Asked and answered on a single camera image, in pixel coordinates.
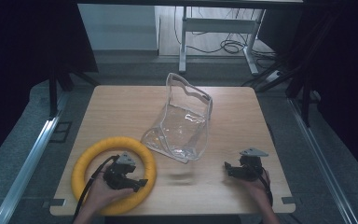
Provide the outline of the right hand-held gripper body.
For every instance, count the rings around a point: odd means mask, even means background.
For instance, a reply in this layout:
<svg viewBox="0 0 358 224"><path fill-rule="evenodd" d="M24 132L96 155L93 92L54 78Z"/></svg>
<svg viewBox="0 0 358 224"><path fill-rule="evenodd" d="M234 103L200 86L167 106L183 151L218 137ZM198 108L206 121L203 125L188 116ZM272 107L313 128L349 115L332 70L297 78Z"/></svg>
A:
<svg viewBox="0 0 358 224"><path fill-rule="evenodd" d="M247 148L240 152L241 167L236 173L237 178L246 181L255 181L263 174L262 157L267 157L269 154L255 147Z"/></svg>

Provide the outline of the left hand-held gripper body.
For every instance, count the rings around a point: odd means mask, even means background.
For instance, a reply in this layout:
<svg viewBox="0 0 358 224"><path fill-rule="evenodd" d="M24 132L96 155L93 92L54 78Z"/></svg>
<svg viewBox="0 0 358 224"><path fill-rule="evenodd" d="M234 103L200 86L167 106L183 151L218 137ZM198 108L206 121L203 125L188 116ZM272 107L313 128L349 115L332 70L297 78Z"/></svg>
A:
<svg viewBox="0 0 358 224"><path fill-rule="evenodd" d="M103 179L111 189L132 189L138 180L127 178L128 173L136 169L135 161L127 152L113 157L113 162L106 168Z"/></svg>

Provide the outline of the clear plastic zipper bag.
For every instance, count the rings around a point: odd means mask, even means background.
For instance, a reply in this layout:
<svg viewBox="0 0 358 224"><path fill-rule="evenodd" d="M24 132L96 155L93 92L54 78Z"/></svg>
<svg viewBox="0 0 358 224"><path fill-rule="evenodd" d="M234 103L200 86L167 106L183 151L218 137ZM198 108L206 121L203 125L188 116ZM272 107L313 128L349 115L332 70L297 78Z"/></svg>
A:
<svg viewBox="0 0 358 224"><path fill-rule="evenodd" d="M169 73L166 102L141 142L182 163L198 160L208 145L213 98L183 77Z"/></svg>

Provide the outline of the person's right hand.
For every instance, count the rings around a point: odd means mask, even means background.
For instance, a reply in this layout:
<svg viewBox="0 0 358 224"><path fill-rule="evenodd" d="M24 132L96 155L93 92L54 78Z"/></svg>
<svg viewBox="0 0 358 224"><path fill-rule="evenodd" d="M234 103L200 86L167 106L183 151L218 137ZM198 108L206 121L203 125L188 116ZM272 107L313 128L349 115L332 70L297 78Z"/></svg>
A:
<svg viewBox="0 0 358 224"><path fill-rule="evenodd" d="M269 204L272 206L273 200L270 190L269 172L267 170L264 170L263 174L255 181L241 180L240 183L256 204L258 201L269 201Z"/></svg>

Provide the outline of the person's left hand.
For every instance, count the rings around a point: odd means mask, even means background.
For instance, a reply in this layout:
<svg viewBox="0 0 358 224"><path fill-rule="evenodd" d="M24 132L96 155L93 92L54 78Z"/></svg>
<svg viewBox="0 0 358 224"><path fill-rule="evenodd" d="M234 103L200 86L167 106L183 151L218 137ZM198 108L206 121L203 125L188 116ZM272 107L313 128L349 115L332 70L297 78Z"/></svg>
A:
<svg viewBox="0 0 358 224"><path fill-rule="evenodd" d="M111 189L103 179L105 165L91 184L86 201L83 203L81 213L95 215L107 205L133 194L133 189Z"/></svg>

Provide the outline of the black tripod stand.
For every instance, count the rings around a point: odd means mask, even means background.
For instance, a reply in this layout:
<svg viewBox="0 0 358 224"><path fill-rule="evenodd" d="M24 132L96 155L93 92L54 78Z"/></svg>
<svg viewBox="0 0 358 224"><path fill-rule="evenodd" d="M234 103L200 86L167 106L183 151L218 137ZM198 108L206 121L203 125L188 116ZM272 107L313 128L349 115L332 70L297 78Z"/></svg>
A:
<svg viewBox="0 0 358 224"><path fill-rule="evenodd" d="M64 64L55 67L48 77L49 117L51 119L58 115L57 85L60 85L63 91L71 91L74 87L74 83L70 78L71 74L80 77L93 87L97 87L100 85L97 80L88 76L86 73L74 68L70 64Z"/></svg>

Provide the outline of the black curtain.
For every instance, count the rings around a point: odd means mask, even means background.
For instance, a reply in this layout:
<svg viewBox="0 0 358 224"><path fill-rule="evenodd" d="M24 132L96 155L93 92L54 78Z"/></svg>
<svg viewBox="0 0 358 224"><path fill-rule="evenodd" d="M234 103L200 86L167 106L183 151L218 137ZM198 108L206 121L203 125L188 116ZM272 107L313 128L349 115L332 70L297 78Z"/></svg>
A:
<svg viewBox="0 0 358 224"><path fill-rule="evenodd" d="M289 86L309 87L318 110L358 165L358 0L302 0L290 64L302 65Z"/></svg>
<svg viewBox="0 0 358 224"><path fill-rule="evenodd" d="M97 70L76 0L0 0L0 146L34 85Z"/></svg>

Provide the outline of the aluminium floor rail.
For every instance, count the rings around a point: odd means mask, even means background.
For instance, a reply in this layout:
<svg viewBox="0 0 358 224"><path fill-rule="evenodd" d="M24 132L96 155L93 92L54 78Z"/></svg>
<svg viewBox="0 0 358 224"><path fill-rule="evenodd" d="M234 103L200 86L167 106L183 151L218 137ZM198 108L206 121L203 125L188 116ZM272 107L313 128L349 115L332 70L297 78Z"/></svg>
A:
<svg viewBox="0 0 358 224"><path fill-rule="evenodd" d="M322 149L317 142L312 130L307 126L306 122L300 115L300 108L296 101L288 99L287 104L290 106L292 113L296 119L296 123L302 132L307 144L309 145L310 151L314 156L316 163L320 169L320 172L326 183L345 224L358 224L358 218L354 214L351 204L345 195L342 187L337 182L337 179L329 166Z"/></svg>
<svg viewBox="0 0 358 224"><path fill-rule="evenodd" d="M37 136L33 147L31 148L26 160L24 161L21 169L19 170L16 178L11 185L7 196L0 206L0 224L8 224L15 209L17 208L21 197L26 190L29 181L34 173L34 170L39 163L46 146L48 145L50 137L59 123L63 110L65 109L69 99L69 93L64 92L60 95L58 100L58 109L56 114L49 118L39 135Z"/></svg>

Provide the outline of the white metal desk frame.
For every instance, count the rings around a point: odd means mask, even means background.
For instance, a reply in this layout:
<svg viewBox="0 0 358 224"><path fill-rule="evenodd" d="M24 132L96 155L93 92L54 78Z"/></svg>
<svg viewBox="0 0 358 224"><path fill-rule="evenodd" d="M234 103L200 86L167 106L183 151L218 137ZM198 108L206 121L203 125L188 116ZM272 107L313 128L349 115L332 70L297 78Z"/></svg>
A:
<svg viewBox="0 0 358 224"><path fill-rule="evenodd" d="M183 7L182 16L182 31L181 31L181 44L179 50L179 72L186 71L186 34L189 32L207 32L207 33L222 33L222 34L245 34L249 35L246 45L242 50L245 59L248 63L250 72L253 76L259 74L252 55L253 46L263 19L265 10L257 9L256 17L254 20L236 20L236 19L201 19L191 18L186 14L186 7Z"/></svg>

